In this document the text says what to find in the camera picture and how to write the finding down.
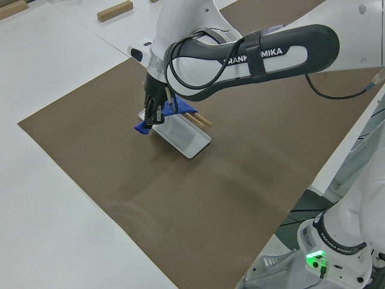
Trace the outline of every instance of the green indicator light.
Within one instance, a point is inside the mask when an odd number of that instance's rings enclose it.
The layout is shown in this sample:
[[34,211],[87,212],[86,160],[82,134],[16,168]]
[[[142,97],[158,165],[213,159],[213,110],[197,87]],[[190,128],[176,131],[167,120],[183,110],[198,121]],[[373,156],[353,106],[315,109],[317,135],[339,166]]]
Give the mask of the green indicator light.
[[317,252],[314,252],[314,253],[307,254],[306,258],[307,259],[311,259],[311,258],[314,258],[316,256],[323,256],[323,255],[325,255],[324,251],[317,251]]

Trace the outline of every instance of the blue cloth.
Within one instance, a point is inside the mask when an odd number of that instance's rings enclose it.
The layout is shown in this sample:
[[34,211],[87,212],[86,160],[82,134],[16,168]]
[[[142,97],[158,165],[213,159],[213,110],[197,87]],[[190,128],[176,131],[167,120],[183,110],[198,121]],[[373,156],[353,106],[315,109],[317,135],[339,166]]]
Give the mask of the blue cloth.
[[[176,96],[176,102],[178,103],[178,112],[177,114],[180,113],[196,113],[197,110],[193,107],[190,107],[186,102],[183,101],[182,98],[180,98],[178,95]],[[171,109],[170,105],[166,101],[164,104],[164,109],[162,110],[164,116],[172,116],[174,111]],[[140,132],[141,134],[149,134],[150,129],[144,128],[144,122],[139,123],[135,129]]]

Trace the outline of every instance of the brown mat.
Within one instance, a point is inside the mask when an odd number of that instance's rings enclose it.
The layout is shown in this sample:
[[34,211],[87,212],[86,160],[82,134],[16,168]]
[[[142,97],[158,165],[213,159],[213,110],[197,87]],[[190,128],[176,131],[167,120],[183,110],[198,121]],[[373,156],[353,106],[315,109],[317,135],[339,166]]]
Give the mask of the brown mat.
[[[223,14],[246,33],[320,2],[240,0]],[[377,70],[314,79],[344,95]],[[212,143],[187,160],[155,133],[133,129],[145,73],[128,60],[20,126],[180,289],[232,289],[375,91],[328,101],[303,76],[223,90],[193,104],[214,126]]]

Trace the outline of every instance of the white tray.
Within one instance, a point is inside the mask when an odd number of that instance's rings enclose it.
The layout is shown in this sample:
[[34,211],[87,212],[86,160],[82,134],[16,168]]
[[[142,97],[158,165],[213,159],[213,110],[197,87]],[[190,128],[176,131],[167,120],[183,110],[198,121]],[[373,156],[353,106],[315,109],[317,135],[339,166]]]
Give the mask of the white tray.
[[[139,113],[144,120],[144,110]],[[166,116],[164,123],[152,129],[187,158],[193,158],[211,141],[211,137],[180,114]]]

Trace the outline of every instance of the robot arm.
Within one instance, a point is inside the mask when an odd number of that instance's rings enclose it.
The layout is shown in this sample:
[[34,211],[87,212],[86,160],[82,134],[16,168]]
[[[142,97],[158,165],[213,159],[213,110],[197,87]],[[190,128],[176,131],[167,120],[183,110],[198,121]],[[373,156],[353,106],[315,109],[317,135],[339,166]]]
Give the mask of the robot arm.
[[383,0],[326,0],[288,26],[241,35],[214,0],[165,0],[155,39],[129,47],[148,71],[146,123],[177,94],[201,101],[226,87],[320,71],[383,66]]

